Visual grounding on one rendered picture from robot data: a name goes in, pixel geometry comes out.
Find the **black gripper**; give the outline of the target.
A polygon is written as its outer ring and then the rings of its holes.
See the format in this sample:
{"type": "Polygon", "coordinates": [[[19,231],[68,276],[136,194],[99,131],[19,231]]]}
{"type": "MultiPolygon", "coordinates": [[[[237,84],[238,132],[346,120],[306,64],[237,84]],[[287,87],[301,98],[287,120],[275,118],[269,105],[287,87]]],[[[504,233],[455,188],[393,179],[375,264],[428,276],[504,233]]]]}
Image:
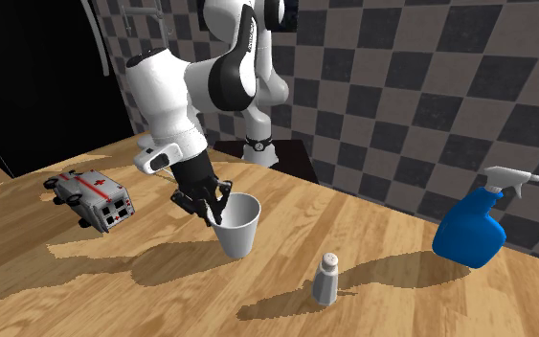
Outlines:
{"type": "Polygon", "coordinates": [[[207,150],[189,160],[170,166],[178,189],[171,196],[171,201],[189,214],[196,213],[201,218],[207,217],[206,201],[211,208],[214,222],[222,224],[222,212],[225,210],[233,182],[218,180],[207,150]]]}

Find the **white plastic cup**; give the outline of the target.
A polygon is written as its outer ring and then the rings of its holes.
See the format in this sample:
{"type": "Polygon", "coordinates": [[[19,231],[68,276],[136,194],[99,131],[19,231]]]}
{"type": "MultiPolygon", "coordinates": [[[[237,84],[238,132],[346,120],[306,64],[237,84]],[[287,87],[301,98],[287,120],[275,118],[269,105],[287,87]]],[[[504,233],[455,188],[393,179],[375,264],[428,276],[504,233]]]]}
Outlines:
{"type": "Polygon", "coordinates": [[[258,200],[244,192],[230,193],[221,213],[221,224],[215,222],[211,209],[207,208],[207,216],[228,257],[243,258],[250,253],[260,212],[261,205],[258,200]]]}

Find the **dark robot stand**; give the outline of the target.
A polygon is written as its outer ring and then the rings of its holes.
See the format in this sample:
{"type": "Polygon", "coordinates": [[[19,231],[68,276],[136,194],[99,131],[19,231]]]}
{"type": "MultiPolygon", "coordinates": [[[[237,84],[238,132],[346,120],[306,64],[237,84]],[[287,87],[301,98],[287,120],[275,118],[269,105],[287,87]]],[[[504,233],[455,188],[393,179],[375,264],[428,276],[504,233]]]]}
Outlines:
{"type": "MultiPolygon", "coordinates": [[[[273,145],[279,161],[271,169],[319,183],[302,140],[275,140],[273,145]]],[[[213,149],[241,158],[244,146],[244,141],[216,141],[213,149]]]]}

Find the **white toy ambulance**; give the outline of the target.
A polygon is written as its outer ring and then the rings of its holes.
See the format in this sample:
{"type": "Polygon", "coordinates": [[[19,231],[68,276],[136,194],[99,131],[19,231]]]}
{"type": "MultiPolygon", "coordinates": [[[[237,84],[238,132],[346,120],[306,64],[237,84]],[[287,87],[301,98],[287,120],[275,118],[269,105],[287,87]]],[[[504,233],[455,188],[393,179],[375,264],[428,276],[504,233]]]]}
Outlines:
{"type": "Polygon", "coordinates": [[[127,189],[93,169],[62,172],[49,177],[43,187],[55,193],[56,205],[66,204],[80,216],[82,228],[108,233],[135,213],[127,189]]]}

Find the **glass salt shaker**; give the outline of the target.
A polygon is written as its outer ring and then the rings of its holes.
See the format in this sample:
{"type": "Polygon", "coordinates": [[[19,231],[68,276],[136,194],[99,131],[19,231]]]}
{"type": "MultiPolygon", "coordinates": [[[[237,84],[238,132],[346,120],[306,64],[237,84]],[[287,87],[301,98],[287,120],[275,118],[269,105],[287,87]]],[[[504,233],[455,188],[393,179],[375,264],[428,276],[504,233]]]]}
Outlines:
{"type": "Polygon", "coordinates": [[[338,291],[338,257],[325,253],[312,282],[311,296],[316,303],[330,306],[336,302],[338,291]]]}

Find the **black refrigerator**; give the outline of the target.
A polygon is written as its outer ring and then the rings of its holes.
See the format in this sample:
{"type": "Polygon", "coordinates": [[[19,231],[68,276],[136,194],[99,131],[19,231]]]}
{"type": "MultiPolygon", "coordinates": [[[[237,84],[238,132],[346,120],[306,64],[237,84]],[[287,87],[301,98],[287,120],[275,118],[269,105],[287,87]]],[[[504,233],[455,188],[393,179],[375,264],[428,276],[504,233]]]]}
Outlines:
{"type": "Polygon", "coordinates": [[[132,136],[94,0],[0,0],[0,169],[12,178],[132,136]]]}

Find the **blue spray bottle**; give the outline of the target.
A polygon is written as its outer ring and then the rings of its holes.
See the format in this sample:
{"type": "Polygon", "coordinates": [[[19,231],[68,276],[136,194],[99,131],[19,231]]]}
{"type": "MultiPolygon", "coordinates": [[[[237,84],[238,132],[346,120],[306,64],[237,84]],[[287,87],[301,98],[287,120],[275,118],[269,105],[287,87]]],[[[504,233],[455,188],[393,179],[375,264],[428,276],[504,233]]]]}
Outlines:
{"type": "Polygon", "coordinates": [[[521,198],[523,184],[539,182],[539,175],[513,168],[495,166],[483,173],[485,186],[467,194],[445,215],[432,243],[438,256],[473,269],[486,265],[506,241],[505,230],[489,214],[504,196],[502,190],[513,188],[521,198]]]}

